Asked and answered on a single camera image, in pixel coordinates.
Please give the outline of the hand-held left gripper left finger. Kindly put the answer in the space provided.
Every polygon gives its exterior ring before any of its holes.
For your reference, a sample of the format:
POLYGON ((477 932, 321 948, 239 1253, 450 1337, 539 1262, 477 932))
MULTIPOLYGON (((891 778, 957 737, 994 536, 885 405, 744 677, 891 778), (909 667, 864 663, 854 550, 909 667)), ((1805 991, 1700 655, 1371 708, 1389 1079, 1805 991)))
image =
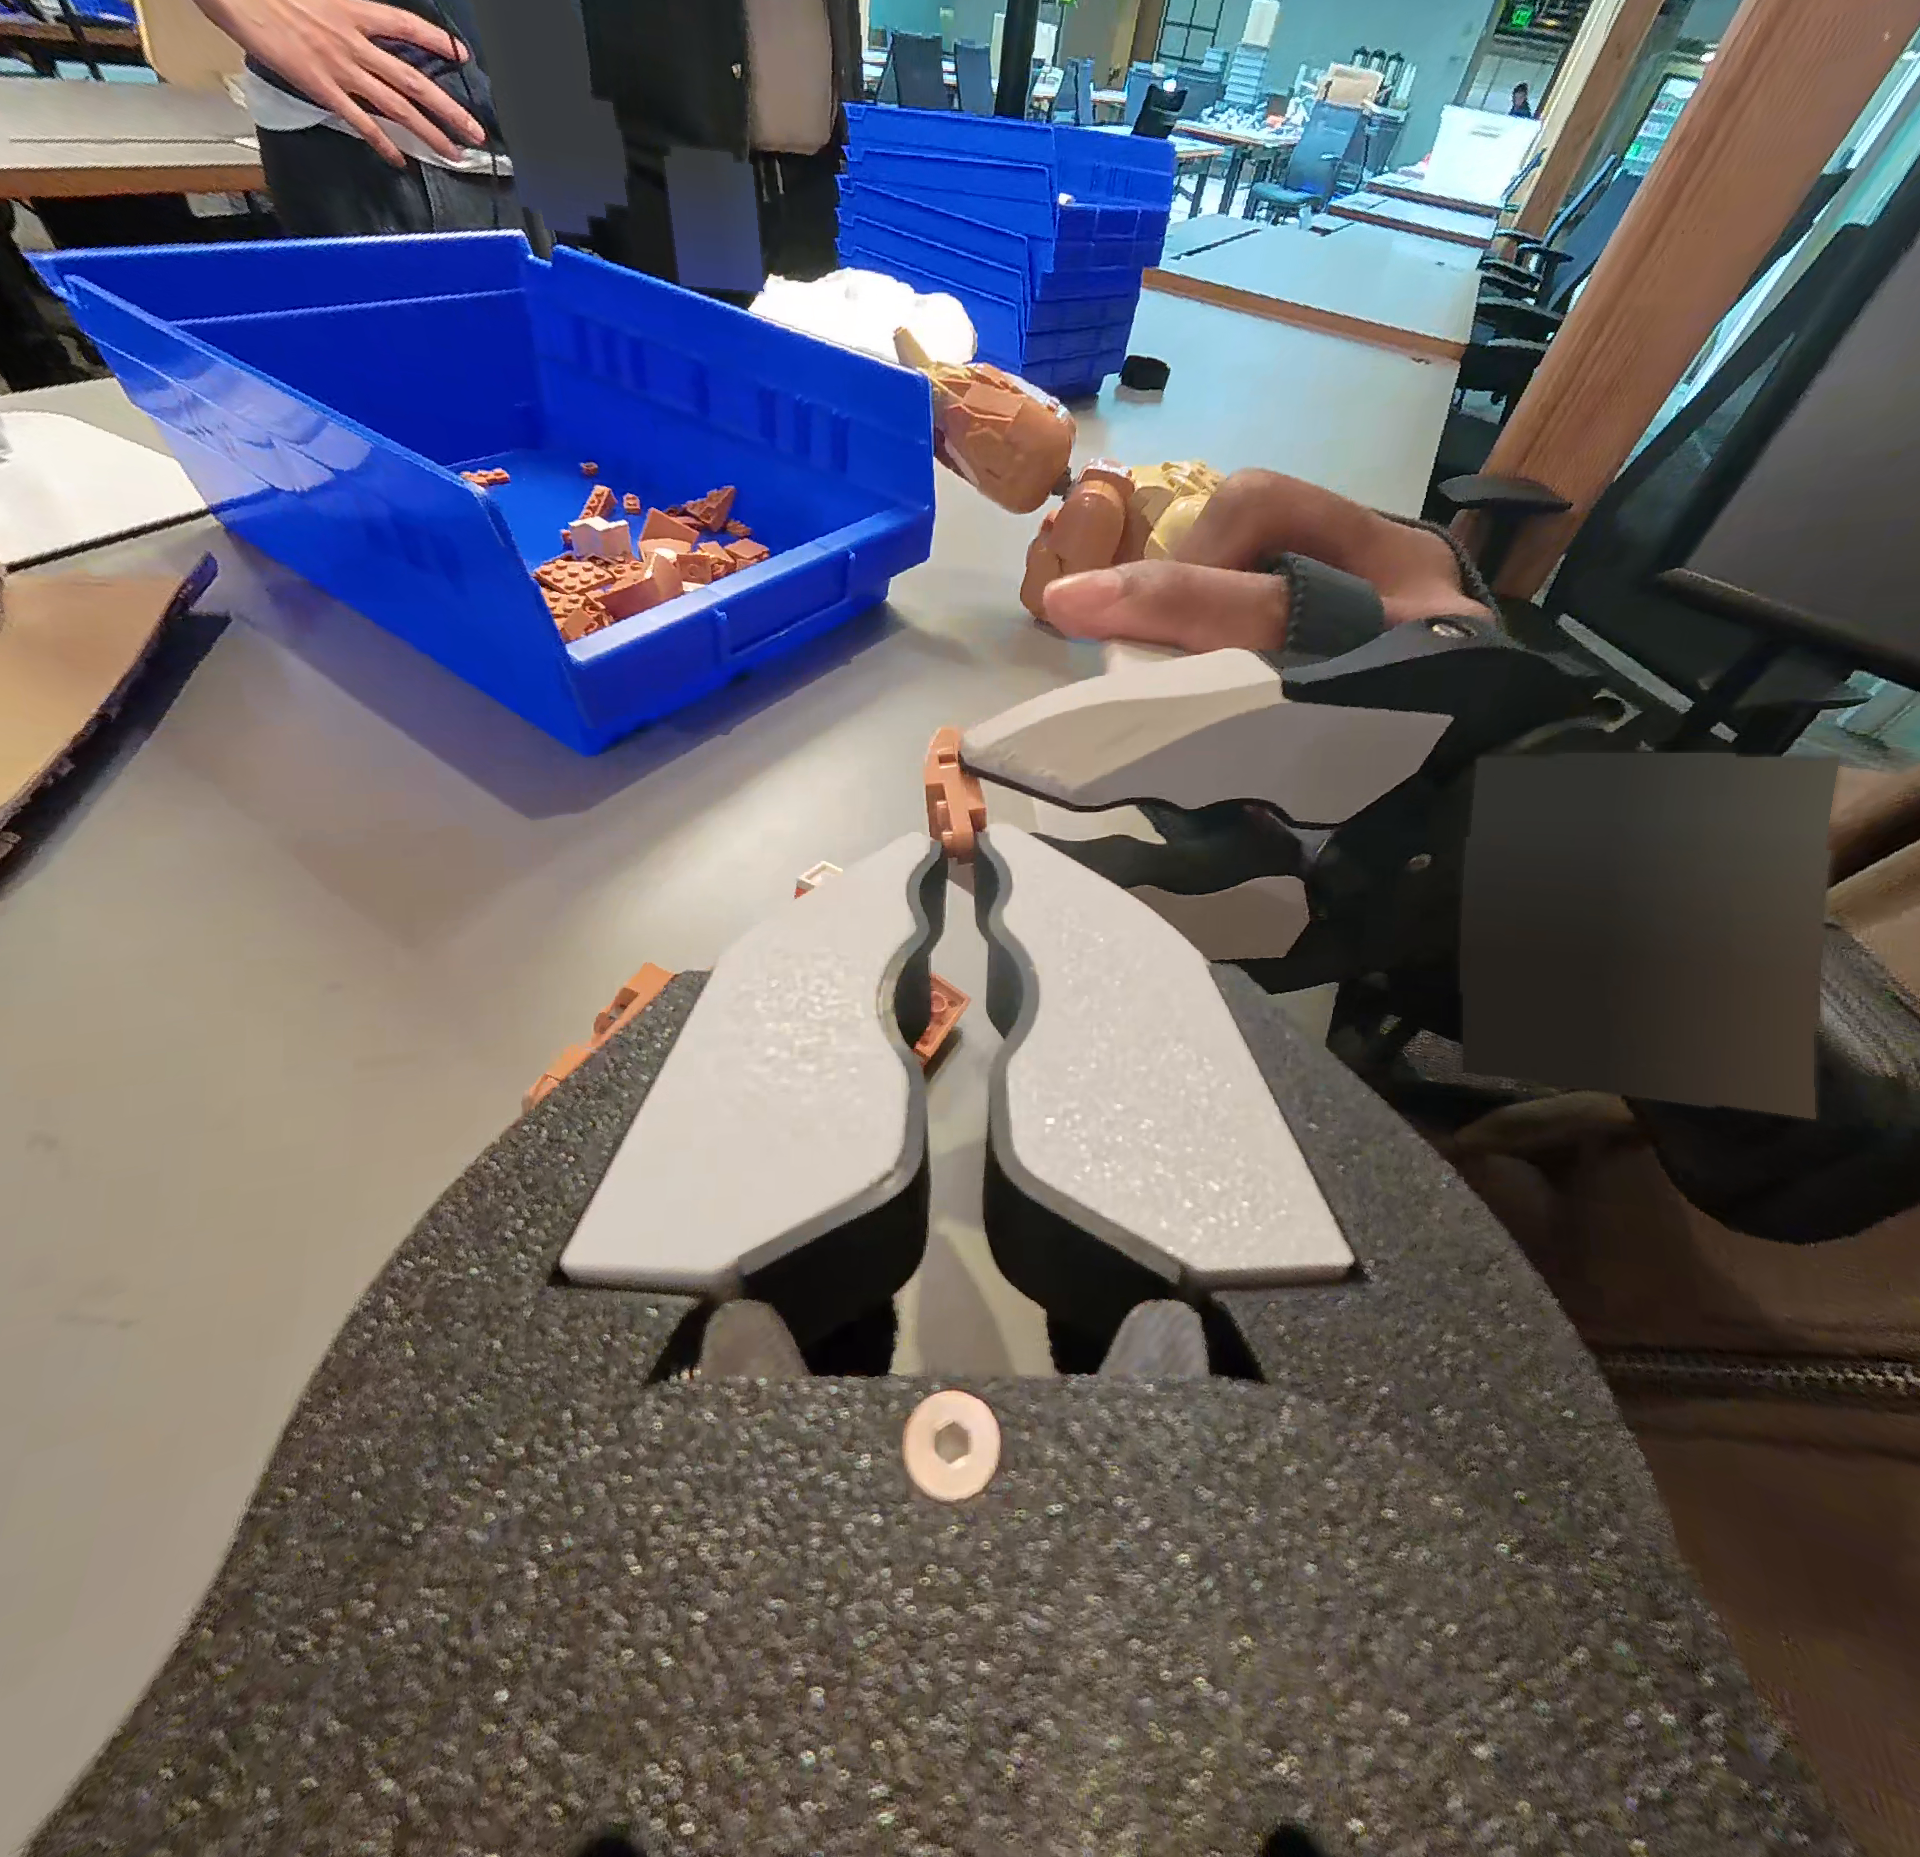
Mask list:
POLYGON ((936 845, 903 837, 719 958, 559 1258, 580 1288, 754 1299, 815 1348, 928 1241, 936 845))

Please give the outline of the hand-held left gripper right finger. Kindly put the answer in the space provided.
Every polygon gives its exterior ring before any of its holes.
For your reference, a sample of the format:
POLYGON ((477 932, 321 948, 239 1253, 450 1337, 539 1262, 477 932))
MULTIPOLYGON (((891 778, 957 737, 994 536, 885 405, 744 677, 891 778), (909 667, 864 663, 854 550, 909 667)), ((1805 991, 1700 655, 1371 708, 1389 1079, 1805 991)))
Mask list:
POLYGON ((1139 1305, 1348 1282, 1356 1253, 1213 966, 1030 833, 979 843, 989 1083, 983 1227, 1075 1350, 1139 1305))

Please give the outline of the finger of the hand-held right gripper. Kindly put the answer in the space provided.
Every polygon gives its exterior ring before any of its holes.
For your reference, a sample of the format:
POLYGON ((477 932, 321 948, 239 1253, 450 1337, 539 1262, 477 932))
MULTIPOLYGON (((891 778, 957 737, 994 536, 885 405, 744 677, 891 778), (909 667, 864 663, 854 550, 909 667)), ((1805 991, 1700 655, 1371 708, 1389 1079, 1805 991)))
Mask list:
POLYGON ((1309 932, 1309 893, 1301 878, 1186 872, 1137 860, 1184 856, 1149 817, 1039 817, 1037 835, 1116 886, 1215 964, 1284 960, 1309 932))
POLYGON ((965 731, 965 768, 1047 805, 1104 811, 1258 803, 1342 825, 1424 768, 1444 714, 1313 704, 1250 651, 1125 667, 965 731))

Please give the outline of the small brown bracket piece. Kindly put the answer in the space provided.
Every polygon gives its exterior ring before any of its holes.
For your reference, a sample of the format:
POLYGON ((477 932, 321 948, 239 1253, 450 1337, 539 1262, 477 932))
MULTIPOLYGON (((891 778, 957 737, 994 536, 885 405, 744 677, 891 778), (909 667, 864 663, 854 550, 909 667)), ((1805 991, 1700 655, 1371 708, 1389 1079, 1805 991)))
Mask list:
POLYGON ((963 759, 963 733, 934 733, 922 768, 928 831, 948 862, 973 862, 987 827, 987 802, 963 759))

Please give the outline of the blue plastic bin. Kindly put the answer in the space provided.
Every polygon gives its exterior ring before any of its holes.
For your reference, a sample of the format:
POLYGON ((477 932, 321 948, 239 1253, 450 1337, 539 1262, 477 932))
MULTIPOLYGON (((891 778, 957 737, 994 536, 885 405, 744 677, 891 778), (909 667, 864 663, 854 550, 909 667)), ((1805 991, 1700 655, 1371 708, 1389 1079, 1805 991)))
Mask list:
POLYGON ((887 602, 934 544, 907 370, 518 233, 35 263, 229 534, 582 757, 887 602), (733 489, 768 559, 567 643, 535 571, 598 466, 733 489))

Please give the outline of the brown curved brick piece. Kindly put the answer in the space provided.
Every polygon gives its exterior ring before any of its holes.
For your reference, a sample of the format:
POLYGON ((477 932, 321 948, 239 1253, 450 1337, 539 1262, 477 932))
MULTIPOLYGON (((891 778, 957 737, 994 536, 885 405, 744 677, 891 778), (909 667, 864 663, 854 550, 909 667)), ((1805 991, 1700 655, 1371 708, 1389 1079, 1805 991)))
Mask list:
POLYGON ((586 1040, 565 1048, 545 1065, 534 1085, 524 1092, 522 1112, 532 1112, 567 1077, 575 1075, 592 1055, 602 1051, 612 1038, 616 1038, 633 1020, 637 1020, 639 1014, 653 1007, 655 1001, 659 1001, 660 993, 674 981, 674 977, 676 973, 655 964, 647 964, 639 971, 631 973, 612 997, 610 1007, 598 1012, 586 1040))

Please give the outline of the tan brick animal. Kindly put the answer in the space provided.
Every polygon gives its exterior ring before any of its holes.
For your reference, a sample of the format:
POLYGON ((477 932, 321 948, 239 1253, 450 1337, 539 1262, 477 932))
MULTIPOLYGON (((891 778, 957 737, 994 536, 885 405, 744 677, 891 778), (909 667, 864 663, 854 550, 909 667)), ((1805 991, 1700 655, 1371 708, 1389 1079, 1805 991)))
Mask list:
POLYGON ((1119 565, 1180 559, 1223 475, 1203 462, 1127 468, 1094 460, 1069 479, 1026 556, 1020 602, 1043 622, 1051 585, 1119 565))

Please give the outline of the brown toy figure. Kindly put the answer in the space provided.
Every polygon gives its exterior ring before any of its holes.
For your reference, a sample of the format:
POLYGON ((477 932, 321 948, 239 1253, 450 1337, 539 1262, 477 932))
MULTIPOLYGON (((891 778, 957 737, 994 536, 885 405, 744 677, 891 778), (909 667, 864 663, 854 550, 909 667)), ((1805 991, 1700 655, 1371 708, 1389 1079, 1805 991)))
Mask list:
POLYGON ((905 327, 895 350, 930 384, 940 462, 983 499, 1032 516, 1069 489, 1077 425, 1061 401, 991 364, 936 360, 905 327))

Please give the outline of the black office chair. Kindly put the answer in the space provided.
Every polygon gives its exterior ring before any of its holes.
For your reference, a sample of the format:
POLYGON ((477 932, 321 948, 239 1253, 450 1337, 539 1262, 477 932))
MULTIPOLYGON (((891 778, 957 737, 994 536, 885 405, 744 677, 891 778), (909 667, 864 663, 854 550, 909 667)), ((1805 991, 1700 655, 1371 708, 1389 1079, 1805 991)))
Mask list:
POLYGON ((1510 634, 1592 684, 1532 749, 1782 757, 1918 682, 1918 175, 1664 423, 1510 634))

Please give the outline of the stack of blue bins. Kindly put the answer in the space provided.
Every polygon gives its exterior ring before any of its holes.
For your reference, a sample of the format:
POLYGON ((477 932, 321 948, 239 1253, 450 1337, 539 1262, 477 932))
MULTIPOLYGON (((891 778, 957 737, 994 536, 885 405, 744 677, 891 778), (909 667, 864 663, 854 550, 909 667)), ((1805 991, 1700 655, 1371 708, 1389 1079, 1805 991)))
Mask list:
POLYGON ((846 128, 844 268, 957 300, 979 358, 1069 405, 1121 374, 1170 227, 1172 142, 879 104, 846 128))

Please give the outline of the white crumpled wrapper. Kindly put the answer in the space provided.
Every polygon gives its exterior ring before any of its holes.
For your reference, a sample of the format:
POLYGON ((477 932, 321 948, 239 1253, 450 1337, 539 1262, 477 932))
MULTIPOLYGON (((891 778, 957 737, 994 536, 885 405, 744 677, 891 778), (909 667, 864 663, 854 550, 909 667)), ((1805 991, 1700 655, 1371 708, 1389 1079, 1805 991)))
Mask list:
POLYGON ((834 270, 811 282, 770 276, 748 311, 789 333, 887 364, 901 362, 901 333, 938 364, 973 364, 979 356, 973 319, 957 298, 920 294, 873 270, 834 270))

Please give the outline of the pile of brown bricks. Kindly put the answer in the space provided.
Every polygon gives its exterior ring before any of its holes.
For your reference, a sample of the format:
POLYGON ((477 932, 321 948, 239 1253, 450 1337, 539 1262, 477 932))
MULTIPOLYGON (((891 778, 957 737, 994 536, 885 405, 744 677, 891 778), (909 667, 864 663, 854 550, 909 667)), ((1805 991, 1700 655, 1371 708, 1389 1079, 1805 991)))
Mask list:
POLYGON ((561 552, 532 571, 565 645, 703 593, 772 554, 733 516, 733 485, 660 511, 598 483, 594 464, 584 475, 590 489, 580 514, 563 526, 561 552))

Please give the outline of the white screen stand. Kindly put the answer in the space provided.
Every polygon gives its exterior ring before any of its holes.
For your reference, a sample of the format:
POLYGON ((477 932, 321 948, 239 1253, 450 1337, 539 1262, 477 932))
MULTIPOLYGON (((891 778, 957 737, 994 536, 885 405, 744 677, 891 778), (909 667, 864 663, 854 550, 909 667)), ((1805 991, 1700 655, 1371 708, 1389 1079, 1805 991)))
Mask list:
POLYGON ((203 513, 205 503, 174 458, 51 411, 4 413, 4 573, 116 546, 203 513))

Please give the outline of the wooden background table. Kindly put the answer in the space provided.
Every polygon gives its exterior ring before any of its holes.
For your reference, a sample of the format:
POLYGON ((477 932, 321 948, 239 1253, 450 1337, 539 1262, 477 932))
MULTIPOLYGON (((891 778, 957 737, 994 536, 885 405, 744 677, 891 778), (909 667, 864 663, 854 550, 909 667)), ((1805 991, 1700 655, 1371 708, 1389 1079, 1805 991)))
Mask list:
POLYGON ((229 93, 92 79, 2 79, 2 196, 114 198, 266 190, 229 93))

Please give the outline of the wooden post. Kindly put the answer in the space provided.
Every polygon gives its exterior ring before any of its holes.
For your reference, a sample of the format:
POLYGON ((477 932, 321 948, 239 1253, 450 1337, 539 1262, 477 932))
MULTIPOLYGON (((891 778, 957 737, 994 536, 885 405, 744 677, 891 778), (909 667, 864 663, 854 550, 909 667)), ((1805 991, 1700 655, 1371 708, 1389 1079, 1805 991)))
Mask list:
POLYGON ((1489 462, 1569 501, 1483 575, 1532 598, 1916 32, 1918 0, 1743 0, 1489 462))

